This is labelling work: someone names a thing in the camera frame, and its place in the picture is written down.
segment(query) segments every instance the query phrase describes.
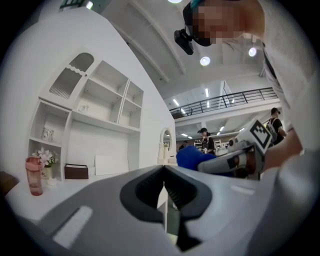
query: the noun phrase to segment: shelf compartment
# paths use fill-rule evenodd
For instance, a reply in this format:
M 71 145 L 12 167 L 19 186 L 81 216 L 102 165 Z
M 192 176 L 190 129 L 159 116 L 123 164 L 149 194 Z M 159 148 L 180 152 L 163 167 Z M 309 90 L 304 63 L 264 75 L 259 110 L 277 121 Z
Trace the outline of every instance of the shelf compartment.
M 30 137 L 42 140 L 43 130 L 47 128 L 54 131 L 51 143 L 61 145 L 69 114 L 70 112 L 62 107 L 40 100 L 34 114 Z
M 138 86 L 136 86 L 132 81 L 130 81 L 128 89 L 126 91 L 125 98 L 141 107 L 143 97 L 144 91 L 141 90 Z
M 28 145 L 28 156 L 32 156 L 33 153 L 35 153 L 38 150 L 41 150 L 41 148 L 44 148 L 44 150 L 49 150 L 51 152 L 55 151 L 58 154 L 57 158 L 59 159 L 59 162 L 52 165 L 52 174 L 53 178 L 57 178 L 59 181 L 61 181 L 61 147 L 52 144 L 47 144 L 47 141 L 44 140 L 37 140 L 37 138 L 33 140 L 30 138 Z
M 119 124 L 140 129 L 141 108 L 125 99 L 123 109 L 120 115 Z
M 88 79 L 75 111 L 112 123 L 118 123 L 123 97 L 95 81 Z
M 92 125 L 92 126 L 96 126 L 96 127 L 100 127 L 100 128 L 104 128 L 104 129 L 109 129 L 109 130 L 116 131 L 119 133 L 132 134 L 132 133 L 140 132 L 140 130 L 137 128 L 128 127 L 128 126 L 124 126 L 124 125 L 117 124 L 114 122 L 98 119 L 98 118 L 95 118 L 93 116 L 90 116 L 88 114 L 81 113 L 78 111 L 72 112 L 72 118 L 75 121 L 79 121 L 79 122 L 82 122 L 82 123 L 85 123 L 88 125 Z
M 125 89 L 128 82 L 128 78 L 125 75 L 120 73 L 105 61 L 102 61 L 98 65 L 90 79 L 122 96 L 125 94 Z
M 123 109 L 127 112 L 135 112 L 137 110 L 141 110 L 141 106 L 135 104 L 134 102 L 126 98 L 124 100 Z
M 105 87 L 102 84 L 99 84 L 96 80 L 92 80 L 90 78 L 86 82 L 84 92 L 111 104 L 117 103 L 123 98 L 119 93 L 110 90 L 108 87 Z
M 82 75 L 65 68 L 49 89 L 49 93 L 68 100 Z

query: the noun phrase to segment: white panel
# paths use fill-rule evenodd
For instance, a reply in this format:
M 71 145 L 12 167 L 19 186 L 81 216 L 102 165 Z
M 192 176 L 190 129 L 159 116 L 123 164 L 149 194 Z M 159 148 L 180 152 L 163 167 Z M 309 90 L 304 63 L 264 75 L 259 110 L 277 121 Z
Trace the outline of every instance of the white panel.
M 129 171 L 128 159 L 123 161 L 122 157 L 114 155 L 95 156 L 95 175 L 121 174 Z
M 119 124 L 123 126 L 129 126 L 130 116 L 131 116 L 131 113 L 123 109 L 119 119 Z
M 139 169 L 139 149 L 140 148 L 140 133 L 133 133 L 129 135 L 128 141 L 128 164 L 129 170 L 134 171 Z
M 141 120 L 141 110 L 131 113 L 129 126 L 139 129 Z
M 119 114 L 120 114 L 121 101 L 119 100 L 116 104 L 113 104 L 110 119 L 109 121 L 112 123 L 119 122 Z
M 128 138 L 124 133 L 73 121 L 67 163 L 87 165 L 90 168 L 95 166 L 96 156 L 108 156 L 114 160 L 112 168 L 106 166 L 108 170 L 126 172 L 129 170 Z M 117 163 L 126 163 L 126 168 Z

